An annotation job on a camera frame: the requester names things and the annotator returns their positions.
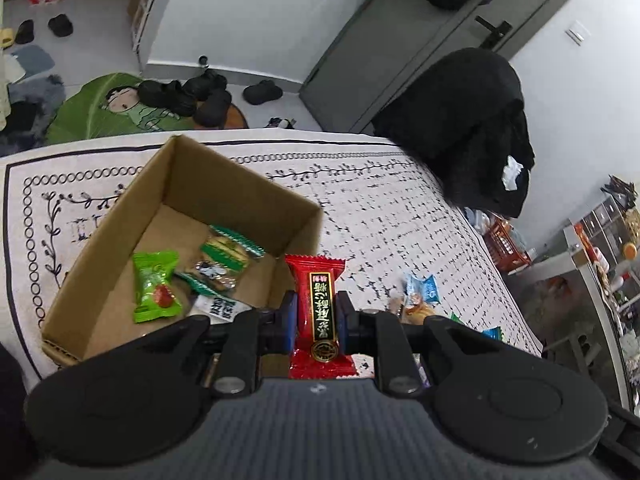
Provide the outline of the green leaf cartoon rug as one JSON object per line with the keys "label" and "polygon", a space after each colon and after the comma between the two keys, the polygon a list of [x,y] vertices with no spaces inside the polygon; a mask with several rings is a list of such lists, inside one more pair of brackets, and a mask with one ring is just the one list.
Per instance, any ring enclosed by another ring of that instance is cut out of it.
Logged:
{"label": "green leaf cartoon rug", "polygon": [[46,134],[48,145],[124,136],[125,134],[204,129],[191,117],[142,104],[141,79],[112,73],[93,79],[67,99]]}

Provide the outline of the brown cardboard box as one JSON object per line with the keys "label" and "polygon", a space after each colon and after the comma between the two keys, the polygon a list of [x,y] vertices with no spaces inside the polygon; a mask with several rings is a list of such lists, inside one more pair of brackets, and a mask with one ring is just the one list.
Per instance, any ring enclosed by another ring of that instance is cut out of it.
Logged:
{"label": "brown cardboard box", "polygon": [[319,247],[321,207],[187,136],[173,136],[142,168],[92,234],[44,321],[42,351],[75,365],[153,330],[136,324],[135,252],[178,252],[188,266],[210,226],[232,229],[265,249],[240,279],[233,298],[255,308],[279,307],[293,288],[287,254]]}

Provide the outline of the light green fruit packet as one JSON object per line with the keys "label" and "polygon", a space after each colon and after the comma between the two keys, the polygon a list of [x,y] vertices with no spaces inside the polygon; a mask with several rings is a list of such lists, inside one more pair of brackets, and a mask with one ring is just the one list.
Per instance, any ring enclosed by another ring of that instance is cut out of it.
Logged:
{"label": "light green fruit packet", "polygon": [[182,312],[182,304],[171,288],[171,278],[179,262],[178,252],[135,252],[134,296],[136,307],[132,319],[136,324],[174,318]]}

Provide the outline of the blue plum snack packet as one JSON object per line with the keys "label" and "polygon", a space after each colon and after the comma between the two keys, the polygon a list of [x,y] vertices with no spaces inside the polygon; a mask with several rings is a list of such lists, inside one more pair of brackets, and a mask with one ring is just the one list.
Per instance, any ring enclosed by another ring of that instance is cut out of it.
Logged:
{"label": "blue plum snack packet", "polygon": [[405,300],[408,308],[419,307],[420,304],[439,304],[439,289],[434,275],[418,278],[408,273],[405,277]]}

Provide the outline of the black white sneaker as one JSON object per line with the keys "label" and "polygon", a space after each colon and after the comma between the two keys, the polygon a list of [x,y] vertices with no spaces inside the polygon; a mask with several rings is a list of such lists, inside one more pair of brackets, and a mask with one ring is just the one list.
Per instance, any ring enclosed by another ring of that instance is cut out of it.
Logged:
{"label": "black white sneaker", "polygon": [[269,119],[266,128],[277,128],[277,129],[294,129],[296,121],[294,119],[281,118],[281,117],[273,117]]}

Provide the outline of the white desk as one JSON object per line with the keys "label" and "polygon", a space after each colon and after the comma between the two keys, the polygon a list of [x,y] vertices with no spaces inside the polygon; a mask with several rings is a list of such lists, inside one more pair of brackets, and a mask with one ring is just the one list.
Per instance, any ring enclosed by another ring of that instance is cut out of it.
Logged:
{"label": "white desk", "polygon": [[628,411],[639,404],[622,347],[623,325],[604,275],[574,226],[532,264],[509,273],[506,284],[544,359],[583,374]]}

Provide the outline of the dark green snack packet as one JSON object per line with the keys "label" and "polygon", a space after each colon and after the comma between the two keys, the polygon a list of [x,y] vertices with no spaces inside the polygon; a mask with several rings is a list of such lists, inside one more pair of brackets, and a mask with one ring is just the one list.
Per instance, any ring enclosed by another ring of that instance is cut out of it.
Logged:
{"label": "dark green snack packet", "polygon": [[463,324],[462,318],[460,318],[460,316],[459,316],[459,315],[456,315],[454,312],[452,312],[452,313],[450,314],[450,318],[451,318],[454,322],[457,322],[457,323],[461,323],[461,324]]}

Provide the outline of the red candy bar packet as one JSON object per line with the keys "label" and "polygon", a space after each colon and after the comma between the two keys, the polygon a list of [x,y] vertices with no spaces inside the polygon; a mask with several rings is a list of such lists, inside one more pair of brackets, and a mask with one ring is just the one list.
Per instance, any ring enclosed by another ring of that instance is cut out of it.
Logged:
{"label": "red candy bar packet", "polygon": [[298,380],[356,377],[338,336],[334,306],[335,281],[345,270],[343,259],[286,255],[296,285],[297,328],[288,376]]}

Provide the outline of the green milk bread packet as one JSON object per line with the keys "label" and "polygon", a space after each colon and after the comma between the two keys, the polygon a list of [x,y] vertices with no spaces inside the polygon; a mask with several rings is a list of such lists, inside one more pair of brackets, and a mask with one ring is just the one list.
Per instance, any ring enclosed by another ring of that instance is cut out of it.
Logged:
{"label": "green milk bread packet", "polygon": [[247,269],[265,254],[262,246],[244,235],[224,226],[210,226],[198,258],[185,269],[175,270],[174,275],[202,294],[212,290],[230,295]]}

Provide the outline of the black slipper by door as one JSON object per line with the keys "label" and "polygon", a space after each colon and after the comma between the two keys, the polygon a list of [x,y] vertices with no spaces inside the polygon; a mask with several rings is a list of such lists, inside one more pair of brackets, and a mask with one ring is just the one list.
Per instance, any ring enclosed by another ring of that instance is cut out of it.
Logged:
{"label": "black slipper by door", "polygon": [[242,96],[248,104],[257,106],[281,99],[283,90],[273,80],[265,79],[246,87]]}

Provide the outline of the long biscuit stick packet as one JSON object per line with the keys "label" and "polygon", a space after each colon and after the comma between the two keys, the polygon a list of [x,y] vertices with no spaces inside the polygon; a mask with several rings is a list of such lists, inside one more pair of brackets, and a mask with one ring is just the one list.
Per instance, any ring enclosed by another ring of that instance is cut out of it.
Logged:
{"label": "long biscuit stick packet", "polygon": [[388,310],[396,315],[401,323],[415,326],[421,326],[426,318],[436,314],[432,306],[426,302],[406,306],[401,298],[390,298]]}

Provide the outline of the grey door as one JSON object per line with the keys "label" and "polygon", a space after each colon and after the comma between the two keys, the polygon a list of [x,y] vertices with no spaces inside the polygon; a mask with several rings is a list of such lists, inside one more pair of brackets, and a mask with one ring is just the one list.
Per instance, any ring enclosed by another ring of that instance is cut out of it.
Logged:
{"label": "grey door", "polygon": [[482,47],[513,58],[567,0],[367,0],[308,76],[300,98],[323,130],[369,133],[379,110],[428,66]]}

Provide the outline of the grey fluffy rug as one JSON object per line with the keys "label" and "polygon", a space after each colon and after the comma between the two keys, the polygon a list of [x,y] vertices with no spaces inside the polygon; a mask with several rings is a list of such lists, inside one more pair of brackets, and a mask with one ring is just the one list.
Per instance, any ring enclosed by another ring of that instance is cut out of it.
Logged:
{"label": "grey fluffy rug", "polygon": [[1,130],[1,156],[41,148],[47,131],[66,100],[65,87],[58,75],[29,79],[9,85],[11,114]]}

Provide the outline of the white black text packet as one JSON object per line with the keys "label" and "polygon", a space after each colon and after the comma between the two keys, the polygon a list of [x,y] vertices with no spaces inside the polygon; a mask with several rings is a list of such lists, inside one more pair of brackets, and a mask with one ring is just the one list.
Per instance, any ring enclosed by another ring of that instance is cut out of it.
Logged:
{"label": "white black text packet", "polygon": [[189,311],[189,316],[205,315],[212,325],[232,323],[241,313],[252,307],[226,296],[198,295]]}

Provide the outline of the blue green snack packet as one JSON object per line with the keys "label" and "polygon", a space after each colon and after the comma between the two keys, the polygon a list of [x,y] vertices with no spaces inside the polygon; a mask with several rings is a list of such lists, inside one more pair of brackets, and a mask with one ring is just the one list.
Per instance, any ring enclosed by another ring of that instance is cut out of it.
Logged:
{"label": "blue green snack packet", "polygon": [[482,334],[498,341],[503,341],[503,331],[500,326],[491,327],[487,330],[483,330]]}

